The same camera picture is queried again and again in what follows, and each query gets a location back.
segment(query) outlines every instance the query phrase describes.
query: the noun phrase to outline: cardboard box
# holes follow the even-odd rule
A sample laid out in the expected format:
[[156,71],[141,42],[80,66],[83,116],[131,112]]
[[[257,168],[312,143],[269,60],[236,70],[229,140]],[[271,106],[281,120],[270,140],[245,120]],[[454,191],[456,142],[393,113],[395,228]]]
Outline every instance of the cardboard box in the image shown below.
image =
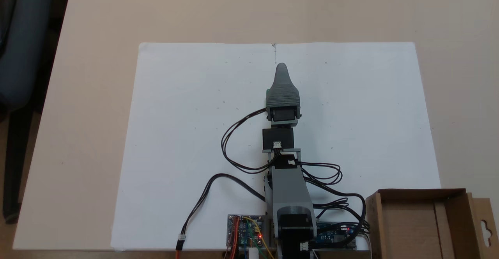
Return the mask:
[[[499,241],[489,199],[463,188],[383,189],[367,198],[374,259],[492,259]],[[485,245],[481,221],[492,233]]]

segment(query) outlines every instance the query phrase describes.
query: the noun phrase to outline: robotic arm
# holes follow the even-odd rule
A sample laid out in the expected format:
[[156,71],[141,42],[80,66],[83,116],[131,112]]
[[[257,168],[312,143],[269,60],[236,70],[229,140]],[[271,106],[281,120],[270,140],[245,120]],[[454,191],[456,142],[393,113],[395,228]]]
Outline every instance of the robotic arm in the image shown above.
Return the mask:
[[277,256],[312,259],[308,242],[317,237],[317,225],[312,200],[297,165],[301,151],[294,147],[292,129],[301,117],[300,96],[284,63],[277,65],[274,82],[267,90],[267,114],[271,128],[262,130],[263,152],[269,154],[269,161],[271,153],[280,153],[264,178],[267,216],[274,223]]

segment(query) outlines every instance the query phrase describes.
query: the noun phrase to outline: white paper sheet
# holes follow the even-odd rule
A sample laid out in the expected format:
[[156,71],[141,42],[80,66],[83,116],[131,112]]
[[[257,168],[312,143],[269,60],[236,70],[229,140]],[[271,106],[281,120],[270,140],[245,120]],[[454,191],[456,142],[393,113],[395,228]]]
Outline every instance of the white paper sheet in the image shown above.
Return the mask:
[[[334,188],[364,197],[379,188],[440,188],[426,104],[412,43],[158,44],[139,58],[111,246],[174,249],[208,179],[233,174],[263,193],[262,175],[244,174],[222,156],[220,139],[265,106],[276,62],[287,64],[301,96],[294,129],[304,161],[338,163]],[[248,120],[227,152],[257,167],[265,115]],[[323,169],[310,169],[320,174]],[[314,202],[336,197],[309,187]],[[351,198],[360,212],[360,202]],[[218,179],[187,229],[184,249],[226,247],[227,214],[264,214],[265,204]],[[321,220],[353,220],[326,213]],[[366,248],[362,240],[360,249]]]

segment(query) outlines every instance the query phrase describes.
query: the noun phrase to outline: beige table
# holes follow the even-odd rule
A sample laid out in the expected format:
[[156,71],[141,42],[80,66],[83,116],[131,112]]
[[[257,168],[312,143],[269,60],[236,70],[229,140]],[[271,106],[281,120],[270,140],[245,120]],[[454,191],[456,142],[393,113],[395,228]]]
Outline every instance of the beige table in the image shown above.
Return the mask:
[[110,249],[141,42],[415,42],[444,187],[499,219],[499,0],[69,0],[14,248]]

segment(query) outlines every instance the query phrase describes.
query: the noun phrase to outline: circuit board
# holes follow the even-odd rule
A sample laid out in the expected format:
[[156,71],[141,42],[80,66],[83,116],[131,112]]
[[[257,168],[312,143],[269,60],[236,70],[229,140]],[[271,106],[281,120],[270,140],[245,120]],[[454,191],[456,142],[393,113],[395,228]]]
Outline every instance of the circuit board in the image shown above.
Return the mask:
[[[317,222],[317,229],[321,229],[324,227],[328,227],[329,225],[334,224],[333,222]],[[326,231],[320,234],[317,234],[317,238],[315,239],[315,243],[323,244],[323,243],[338,243],[350,234],[353,234],[353,229],[349,227],[341,227],[339,230],[334,231]],[[346,248],[356,248],[355,238],[353,241],[349,242]]]
[[[233,235],[232,232],[234,230],[234,221],[237,219],[237,217],[240,218],[239,221],[239,227],[237,231],[238,235],[238,241],[237,244],[242,247],[244,244],[246,244],[247,247],[254,247],[255,245],[258,245],[258,247],[263,246],[263,242],[260,239],[260,235],[258,234],[257,230],[254,227],[253,222],[249,222],[249,229],[248,229],[248,223],[246,220],[244,220],[244,217],[249,217],[258,224],[258,228],[260,228],[260,231],[265,233],[267,230],[265,227],[265,222],[264,222],[264,216],[263,215],[228,215],[227,217],[227,245],[232,245],[233,241]],[[324,227],[328,227],[331,224],[334,224],[335,222],[317,222],[317,229],[321,229]],[[326,231],[322,232],[320,234],[317,234],[317,238],[315,240],[315,244],[317,245],[326,245],[328,243],[338,243],[342,240],[344,240],[347,236],[353,233],[353,229],[349,227],[341,227],[339,230],[335,231]],[[356,243],[355,243],[355,238],[353,241],[349,242],[346,248],[348,249],[354,249],[356,248]]]
[[258,224],[258,228],[261,232],[264,232],[264,217],[262,215],[228,215],[227,216],[227,245],[232,245],[233,231],[234,231],[234,221],[239,217],[239,227],[237,231],[237,244],[242,247],[246,244],[247,247],[262,247],[262,236],[258,233],[255,224],[248,220],[244,220],[244,217],[253,219]]

